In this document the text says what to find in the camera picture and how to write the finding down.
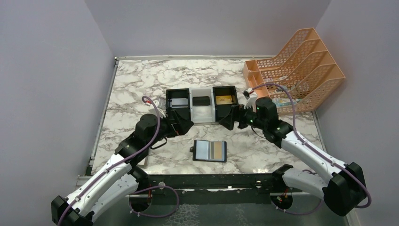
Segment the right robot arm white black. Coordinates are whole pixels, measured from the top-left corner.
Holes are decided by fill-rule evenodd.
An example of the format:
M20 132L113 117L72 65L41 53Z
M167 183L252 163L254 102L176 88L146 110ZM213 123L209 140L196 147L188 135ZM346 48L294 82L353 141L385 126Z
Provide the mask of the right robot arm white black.
M370 205L362 168L355 162L346 164L309 142L294 126L279 119L277 107L270 98L257 99L255 107L232 105L219 124L232 130L236 122L240 129L251 126L262 130L266 140L295 155L315 171L313 175L286 166L276 174L284 186L320 198L339 216L361 208L360 203L365 199L368 203L364 207Z

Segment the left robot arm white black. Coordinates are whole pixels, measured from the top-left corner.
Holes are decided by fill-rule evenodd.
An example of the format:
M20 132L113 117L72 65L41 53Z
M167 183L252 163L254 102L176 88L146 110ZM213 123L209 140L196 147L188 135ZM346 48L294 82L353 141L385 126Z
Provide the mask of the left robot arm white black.
M148 187L148 174L137 166L149 148L164 138L185 135L194 123L175 110L165 118L143 115L107 163L80 188L51 202L58 226L91 226L113 204L138 188Z

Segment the gold VIP card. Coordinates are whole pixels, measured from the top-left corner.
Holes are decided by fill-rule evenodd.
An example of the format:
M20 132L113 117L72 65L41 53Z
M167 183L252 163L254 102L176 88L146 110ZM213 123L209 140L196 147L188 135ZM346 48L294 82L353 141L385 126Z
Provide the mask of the gold VIP card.
M228 96L216 96L215 97L216 105L231 105L234 103L234 100L231 95Z

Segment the black leather card holder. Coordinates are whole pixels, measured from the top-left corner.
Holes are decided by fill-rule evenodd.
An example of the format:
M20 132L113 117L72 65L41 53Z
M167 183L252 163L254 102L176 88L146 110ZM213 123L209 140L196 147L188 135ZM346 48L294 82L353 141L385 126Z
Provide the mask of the black leather card holder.
M190 148L193 161L227 162L227 142L194 140Z

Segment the black white three-compartment tray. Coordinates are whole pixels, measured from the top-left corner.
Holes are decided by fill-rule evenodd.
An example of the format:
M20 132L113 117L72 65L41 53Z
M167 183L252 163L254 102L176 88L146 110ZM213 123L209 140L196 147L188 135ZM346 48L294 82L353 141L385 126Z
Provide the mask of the black white three-compartment tray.
M166 90L166 112L175 112L195 124L217 123L237 103L235 86Z

